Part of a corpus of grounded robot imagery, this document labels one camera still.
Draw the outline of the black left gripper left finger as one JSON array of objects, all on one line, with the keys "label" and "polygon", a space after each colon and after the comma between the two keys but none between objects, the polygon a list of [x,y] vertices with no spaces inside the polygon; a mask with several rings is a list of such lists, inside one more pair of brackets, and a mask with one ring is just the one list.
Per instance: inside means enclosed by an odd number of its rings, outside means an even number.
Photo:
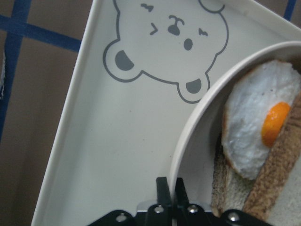
[{"label": "black left gripper left finger", "polygon": [[166,177],[156,178],[157,186],[157,203],[163,206],[171,207],[172,200],[169,191],[169,186]]}]

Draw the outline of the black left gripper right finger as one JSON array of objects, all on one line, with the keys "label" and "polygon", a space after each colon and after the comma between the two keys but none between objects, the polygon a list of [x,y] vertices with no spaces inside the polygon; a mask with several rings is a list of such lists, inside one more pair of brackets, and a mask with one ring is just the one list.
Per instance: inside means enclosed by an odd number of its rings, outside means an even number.
[{"label": "black left gripper right finger", "polygon": [[189,199],[187,197],[184,181],[182,178],[177,178],[174,190],[175,203],[177,207],[187,207]]}]

